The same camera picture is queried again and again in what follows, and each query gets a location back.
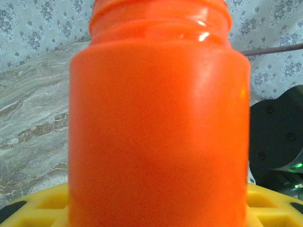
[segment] green led light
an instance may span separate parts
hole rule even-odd
[[[298,169],[298,168],[301,168],[302,166],[303,166],[303,163],[299,163],[299,164],[295,165],[294,167],[295,167],[296,169]]]

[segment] black plastic object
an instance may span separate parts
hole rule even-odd
[[[290,205],[292,205],[297,211],[299,211],[301,214],[303,214],[303,205],[302,204],[292,202]]]
[[[292,196],[300,191],[303,85],[250,108],[250,169],[257,185]]]
[[[15,202],[0,209],[0,224],[26,204],[26,201]]]

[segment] screw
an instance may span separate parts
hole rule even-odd
[[[273,106],[271,106],[271,105],[266,108],[266,113],[268,113],[268,114],[271,114],[274,111],[275,111],[275,108]]]
[[[258,153],[258,157],[260,160],[264,160],[265,159],[265,153],[263,151]]]
[[[290,132],[287,134],[287,139],[289,141],[295,141],[295,134],[293,132]]]

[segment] marble surface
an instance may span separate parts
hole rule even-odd
[[[0,208],[67,182],[69,62],[87,45],[0,73]]]

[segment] orange liquid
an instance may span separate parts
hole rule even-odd
[[[100,0],[71,62],[71,227],[244,227],[248,60],[223,0]]]

